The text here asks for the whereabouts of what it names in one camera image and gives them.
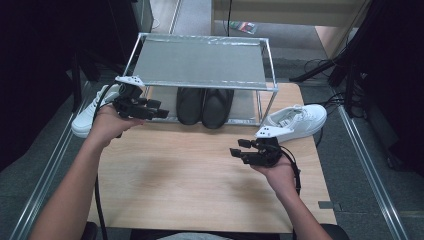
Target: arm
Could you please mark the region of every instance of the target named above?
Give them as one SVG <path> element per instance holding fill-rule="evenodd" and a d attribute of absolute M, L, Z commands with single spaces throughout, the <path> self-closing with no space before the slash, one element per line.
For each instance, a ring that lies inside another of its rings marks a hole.
<path fill-rule="evenodd" d="M 140 124 L 143 120 L 120 118 L 112 106 L 100 109 L 69 171 L 40 213 L 30 239 L 81 238 L 103 149 L 123 131 Z"/>
<path fill-rule="evenodd" d="M 286 209 L 299 239 L 331 239 L 297 194 L 293 170 L 285 156 L 273 168 L 252 168 L 265 175 Z"/>

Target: floor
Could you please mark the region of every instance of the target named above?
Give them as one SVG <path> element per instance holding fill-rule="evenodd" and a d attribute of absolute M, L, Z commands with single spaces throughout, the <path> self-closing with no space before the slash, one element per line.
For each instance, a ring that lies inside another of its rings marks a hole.
<path fill-rule="evenodd" d="M 151 3 L 155 18 L 153 32 L 209 35 L 209 0 L 151 0 Z M 225 35 L 223 23 L 214 24 L 214 34 Z M 312 26 L 255 24 L 258 30 L 254 35 L 235 30 L 230 35 L 269 38 L 279 82 L 319 64 L 311 60 L 326 58 Z M 100 83 L 86 84 L 83 105 L 90 103 L 102 84 L 112 81 L 113 76 L 114 73 L 103 69 Z M 326 101 L 343 90 L 343 85 L 330 88 L 325 74 L 299 86 L 305 103 Z M 78 152 L 82 140 L 69 132 L 69 123 L 75 118 L 75 114 L 70 114 L 71 108 L 72 99 L 63 104 L 27 154 L 0 173 L 0 239 L 8 239 L 12 232 L 15 238 L 25 236 L 30 226 L 18 220 L 21 215 L 23 219 L 32 215 L 24 207 L 35 211 L 42 207 L 35 200 L 51 195 Z M 65 149 L 55 149 L 57 143 Z M 317 150 L 337 222 L 351 239 L 424 239 L 423 178 L 413 172 L 389 169 L 384 150 L 365 120 L 350 119 L 343 108 L 332 108 Z M 33 190 L 39 187 L 37 182 L 45 177 L 43 172 L 47 168 L 55 173 L 54 177 L 40 187 L 44 191 L 34 195 Z M 110 239 L 129 237 L 128 229 L 108 229 L 108 232 Z M 291 235 L 282 234 L 281 239 L 291 239 Z"/>

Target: table surface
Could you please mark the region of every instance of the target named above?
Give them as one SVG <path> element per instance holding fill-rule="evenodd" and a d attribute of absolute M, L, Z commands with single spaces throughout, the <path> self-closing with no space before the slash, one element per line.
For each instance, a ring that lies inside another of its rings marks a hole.
<path fill-rule="evenodd" d="M 271 112 L 302 104 L 299 87 L 279 84 Z M 261 92 L 263 102 L 271 93 Z M 105 149 L 99 167 L 106 225 L 196 231 L 292 231 L 265 177 L 231 157 L 238 139 L 254 139 L 258 127 L 201 123 L 151 123 L 132 128 Z M 301 198 L 321 223 L 336 223 L 312 137 L 281 143 L 301 169 Z M 98 223 L 92 203 L 89 221 Z"/>

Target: metal frame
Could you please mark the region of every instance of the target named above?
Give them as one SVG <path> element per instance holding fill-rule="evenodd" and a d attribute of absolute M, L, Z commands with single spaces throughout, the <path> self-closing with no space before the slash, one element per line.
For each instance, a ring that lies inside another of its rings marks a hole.
<path fill-rule="evenodd" d="M 166 36 L 167 34 L 152 34 L 152 33 L 139 33 L 138 37 L 137 37 L 137 41 L 136 44 L 134 46 L 133 52 L 130 56 L 130 59 L 126 65 L 125 71 L 124 71 L 124 76 L 128 73 L 129 68 L 131 66 L 131 63 L 134 61 L 134 56 L 135 56 L 135 52 L 137 50 L 137 48 L 139 47 L 140 42 L 144 43 L 145 39 L 149 36 L 149 35 L 156 35 L 156 36 Z M 249 38 L 240 38 L 240 37 L 222 37 L 222 39 L 239 39 L 240 41 L 242 41 L 243 39 L 249 39 Z M 272 73 L 272 87 L 266 87 L 266 89 L 255 89 L 255 88 L 248 88 L 248 87 L 243 87 L 240 86 L 238 88 L 234 88 L 234 90 L 253 90 L 256 91 L 256 101 L 257 101 L 257 110 L 258 110 L 258 116 L 257 116 L 257 120 L 250 120 L 250 119 L 233 119 L 230 118 L 228 119 L 226 124 L 232 124 L 232 125 L 251 125 L 251 126 L 260 126 L 262 125 L 264 119 L 266 118 L 266 116 L 268 115 L 272 103 L 274 102 L 275 96 L 277 95 L 279 89 L 278 89 L 278 84 L 275 78 L 275 73 L 274 73 L 274 66 L 273 66 L 273 62 L 272 62 L 272 57 L 271 57 L 271 50 L 269 47 L 269 40 L 267 38 L 257 38 L 255 40 L 259 40 L 260 44 L 263 48 L 262 51 L 262 56 L 264 56 L 264 52 L 265 54 L 268 54 L 269 57 L 269 61 L 270 61 L 270 66 L 271 66 L 271 73 Z M 150 90 L 150 87 L 152 86 L 161 86 L 161 85 L 147 85 L 146 84 L 146 91 L 144 92 L 143 96 L 147 96 Z M 266 107 L 265 113 L 263 113 L 262 111 L 262 102 L 261 102 L 261 97 L 260 97 L 260 91 L 268 91 L 268 92 L 272 92 L 272 96 L 270 98 L 270 101 L 268 103 L 268 106 Z M 155 122 L 178 122 L 176 117 L 168 117 L 166 119 L 153 119 L 153 121 Z"/>

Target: hand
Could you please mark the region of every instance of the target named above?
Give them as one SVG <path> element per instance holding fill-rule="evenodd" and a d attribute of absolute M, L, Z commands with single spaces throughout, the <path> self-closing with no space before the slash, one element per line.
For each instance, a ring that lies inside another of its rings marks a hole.
<path fill-rule="evenodd" d="M 99 143 L 102 147 L 109 145 L 112 139 L 131 127 L 144 124 L 138 118 L 122 118 L 112 105 L 105 105 L 97 112 L 87 139 Z"/>
<path fill-rule="evenodd" d="M 251 166 L 256 171 L 265 175 L 269 185 L 276 193 L 296 193 L 294 173 L 291 162 L 286 156 L 282 156 L 280 160 L 272 168 Z"/>

